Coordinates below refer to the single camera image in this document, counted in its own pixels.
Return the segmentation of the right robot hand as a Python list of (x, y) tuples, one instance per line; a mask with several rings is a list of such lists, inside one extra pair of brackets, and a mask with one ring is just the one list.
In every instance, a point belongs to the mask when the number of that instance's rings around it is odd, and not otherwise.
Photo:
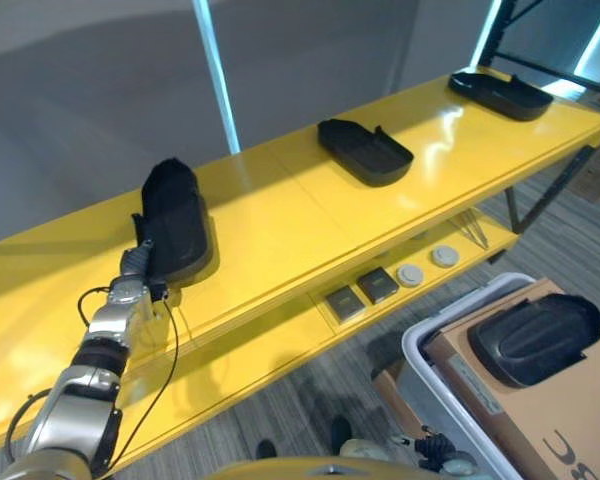
[(444, 434), (426, 434), (422, 438), (396, 434), (391, 436), (391, 441), (420, 455), (418, 465), (421, 468), (452, 476), (459, 476), (462, 473), (460, 467), (452, 464), (457, 459), (458, 450)]

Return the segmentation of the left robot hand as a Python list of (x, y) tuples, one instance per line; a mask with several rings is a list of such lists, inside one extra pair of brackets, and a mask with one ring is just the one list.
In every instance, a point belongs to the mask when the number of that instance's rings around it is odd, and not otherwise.
[(152, 249), (153, 241), (147, 239), (139, 245), (125, 250), (120, 260), (120, 275), (146, 279)]

